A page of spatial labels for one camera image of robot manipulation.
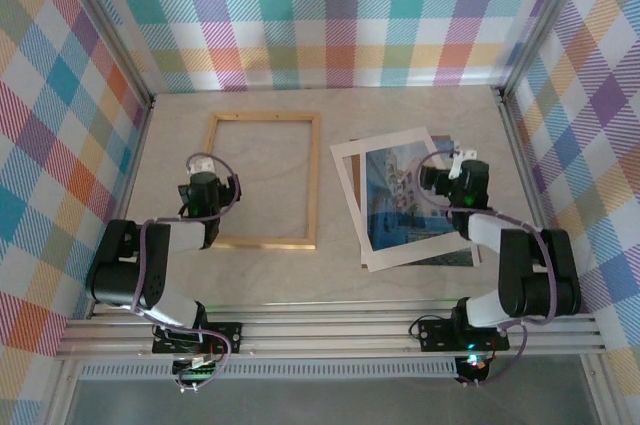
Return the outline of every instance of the plaid wallpaper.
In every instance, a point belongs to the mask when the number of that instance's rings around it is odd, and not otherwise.
[[[0,0],[0,424],[30,424],[142,107],[78,0]]]
[[[547,215],[640,423],[640,0],[569,0],[517,93]]]
[[[535,0],[105,4],[147,77],[170,92],[497,82],[512,27],[539,11]]]

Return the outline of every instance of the white picture mat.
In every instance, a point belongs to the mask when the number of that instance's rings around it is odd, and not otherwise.
[[[349,213],[362,247],[362,261],[367,264],[370,272],[384,270],[386,268],[404,265],[418,260],[437,257],[445,253],[456,252],[469,248],[470,243],[462,238],[457,232],[438,235],[425,240],[399,245],[384,250],[374,251],[369,237],[367,236],[366,217],[363,217],[362,211],[356,201],[355,192],[344,159],[354,155],[361,156],[360,162],[360,178],[366,179],[366,173],[363,172],[365,167],[364,154],[383,148],[391,148],[406,145],[414,142],[424,142],[429,152],[436,151],[435,144],[425,127],[413,128],[404,132],[390,133],[388,135],[379,135],[371,138],[364,138],[352,142],[342,143],[331,146],[331,154],[338,170],[338,177],[344,190]],[[441,157],[434,157],[436,166],[444,168],[444,162]],[[366,195],[361,196],[361,203],[366,203]]]

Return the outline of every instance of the blue photograph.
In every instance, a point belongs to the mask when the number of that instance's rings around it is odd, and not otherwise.
[[[434,143],[438,150],[455,146],[449,137],[434,138]],[[424,142],[366,153],[367,234],[373,251],[455,232],[446,212],[416,191],[417,166],[428,153]],[[442,198],[439,202],[446,204]],[[464,249],[413,264],[473,266],[473,257],[470,249]]]

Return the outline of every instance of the wooden picture frame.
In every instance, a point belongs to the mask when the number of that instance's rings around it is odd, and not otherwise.
[[[318,218],[318,179],[320,173],[320,113],[319,112],[214,112],[211,116],[204,150],[213,153],[218,122],[309,122],[311,149],[309,152],[309,190],[307,200],[307,233],[297,237],[218,237],[214,248],[265,248],[285,250],[314,250]]]

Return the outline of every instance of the black mounting plate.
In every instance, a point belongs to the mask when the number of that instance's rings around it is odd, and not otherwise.
[[[204,326],[206,330],[211,330],[212,332],[218,332],[229,339],[231,342],[231,353],[240,353],[240,344],[242,343],[242,323],[240,322],[213,322],[207,323]],[[153,347],[151,348],[151,353],[153,354],[175,354],[180,353],[177,350],[176,346],[171,343],[171,338],[178,338],[178,334],[173,334],[171,331],[168,331],[168,338],[161,338],[154,340]],[[202,350],[192,352],[192,353],[209,353],[210,346],[208,345],[211,337],[205,335],[205,341]],[[214,339],[213,342],[213,350],[216,355],[220,355],[226,352],[225,345],[220,340]]]
[[[473,328],[456,333],[453,321],[420,320],[418,338],[422,352],[492,352],[509,350],[509,338],[495,328]]]

